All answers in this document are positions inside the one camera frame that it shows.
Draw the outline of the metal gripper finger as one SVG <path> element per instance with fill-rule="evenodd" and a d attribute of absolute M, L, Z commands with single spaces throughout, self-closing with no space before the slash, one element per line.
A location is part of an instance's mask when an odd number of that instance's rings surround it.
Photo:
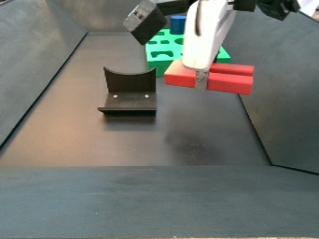
<path fill-rule="evenodd" d="M 196 89 L 204 91 L 207 89 L 208 73 L 196 71 Z"/>

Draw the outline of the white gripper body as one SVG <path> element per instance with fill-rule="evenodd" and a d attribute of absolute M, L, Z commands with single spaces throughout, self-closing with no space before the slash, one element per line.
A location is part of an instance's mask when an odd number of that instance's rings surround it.
<path fill-rule="evenodd" d="M 228 0 L 197 0 L 188 8 L 181 61 L 187 68 L 207 71 L 235 21 Z"/>

